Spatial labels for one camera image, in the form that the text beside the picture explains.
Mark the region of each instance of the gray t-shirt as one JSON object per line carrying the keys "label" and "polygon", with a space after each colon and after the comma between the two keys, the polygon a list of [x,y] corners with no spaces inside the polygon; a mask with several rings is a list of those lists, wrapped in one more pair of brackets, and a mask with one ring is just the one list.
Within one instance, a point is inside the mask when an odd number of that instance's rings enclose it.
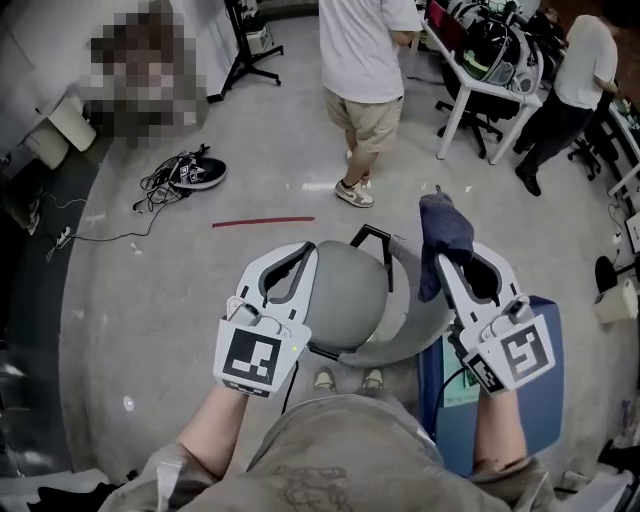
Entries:
{"label": "gray t-shirt", "polygon": [[101,512],[555,510],[535,459],[471,480],[446,471],[403,408],[359,395],[305,402],[265,437],[246,473],[217,481],[180,445],[151,457]]}

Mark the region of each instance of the white t-shirt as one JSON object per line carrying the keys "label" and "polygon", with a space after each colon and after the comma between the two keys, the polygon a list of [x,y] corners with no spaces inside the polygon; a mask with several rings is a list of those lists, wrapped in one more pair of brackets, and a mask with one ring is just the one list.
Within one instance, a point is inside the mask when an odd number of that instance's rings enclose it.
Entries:
{"label": "white t-shirt", "polygon": [[414,0],[320,0],[322,82],[358,103],[404,94],[391,30],[422,30]]}
{"label": "white t-shirt", "polygon": [[612,82],[618,67],[618,48],[607,26],[594,16],[578,16],[567,35],[569,49],[553,84],[560,101],[595,110],[602,89],[594,76]]}

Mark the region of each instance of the gray floor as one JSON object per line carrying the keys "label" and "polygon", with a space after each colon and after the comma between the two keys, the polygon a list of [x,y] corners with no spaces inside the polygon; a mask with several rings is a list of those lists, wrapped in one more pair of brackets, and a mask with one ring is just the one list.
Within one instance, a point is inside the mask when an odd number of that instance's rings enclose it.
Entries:
{"label": "gray floor", "polygon": [[[638,364],[634,323],[604,329],[592,313],[593,264],[616,251],[606,172],[590,183],[582,167],[559,156],[540,174],[543,196],[533,198],[513,174],[512,152],[491,166],[477,158],[464,131],[456,134],[447,160],[438,161],[435,132],[447,118],[434,105],[449,97],[443,87],[410,81],[397,150],[373,170],[376,205],[353,208],[331,191],[345,171],[345,147],[324,111],[317,18],[277,22],[273,32],[285,56],[261,67],[281,73],[282,87],[248,77],[211,107],[200,133],[103,163],[90,196],[93,211],[85,211],[105,215],[86,226],[95,236],[145,229],[150,215],[131,210],[140,197],[138,181],[182,149],[210,144],[229,177],[163,212],[147,238],[75,244],[60,339],[62,401],[75,463],[97,463],[122,478],[175,437],[212,385],[218,318],[250,260],[298,240],[348,241],[363,223],[396,233],[419,250],[418,200],[439,184],[472,221],[477,240],[511,262],[523,289],[560,305],[567,363],[563,434],[543,458],[554,474],[592,469],[601,445],[616,432],[621,400],[632,396]],[[435,73],[422,60],[419,74]],[[494,148],[489,144],[489,151]],[[292,215],[316,220],[211,229],[216,221]],[[305,356],[292,400],[308,390],[318,364]],[[390,373],[402,399],[415,402],[413,365]],[[345,390],[361,378],[347,368],[338,377]],[[124,397],[133,400],[130,412]],[[251,401],[234,470],[246,465],[282,398]]]}

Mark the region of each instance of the black sneaker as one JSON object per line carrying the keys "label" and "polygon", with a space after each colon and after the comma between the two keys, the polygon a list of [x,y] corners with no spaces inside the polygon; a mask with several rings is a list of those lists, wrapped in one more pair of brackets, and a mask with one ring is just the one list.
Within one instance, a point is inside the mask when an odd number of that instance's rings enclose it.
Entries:
{"label": "black sneaker", "polygon": [[513,146],[513,152],[516,155],[521,155],[525,151],[528,152],[532,147],[533,147],[533,144],[529,144],[529,146],[525,147],[525,146],[518,146],[518,144],[516,143],[516,145]]}
{"label": "black sneaker", "polygon": [[525,188],[532,196],[540,197],[542,195],[542,190],[540,190],[540,185],[538,185],[538,180],[535,176],[523,172],[522,169],[518,167],[516,167],[516,176],[522,180]]}
{"label": "black sneaker", "polygon": [[215,187],[227,176],[227,166],[215,158],[182,158],[169,180],[176,188],[204,190]]}

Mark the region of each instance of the light stand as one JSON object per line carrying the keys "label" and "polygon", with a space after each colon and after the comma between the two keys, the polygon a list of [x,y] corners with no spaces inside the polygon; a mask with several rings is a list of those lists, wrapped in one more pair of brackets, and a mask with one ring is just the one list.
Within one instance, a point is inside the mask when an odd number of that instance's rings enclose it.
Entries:
{"label": "light stand", "polygon": [[238,56],[231,66],[227,81],[224,83],[222,93],[231,90],[234,83],[240,80],[243,76],[252,74],[271,78],[276,81],[276,85],[281,85],[280,76],[275,73],[269,73],[268,71],[262,71],[254,66],[256,62],[280,52],[280,55],[284,55],[284,48],[277,46],[271,50],[261,53],[259,55],[252,55],[249,47],[249,41],[247,40],[247,34],[244,31],[242,23],[242,13],[240,11],[240,5],[238,0],[224,0],[225,7],[229,13],[229,19],[233,26],[233,32],[236,35],[236,41],[238,42]]}

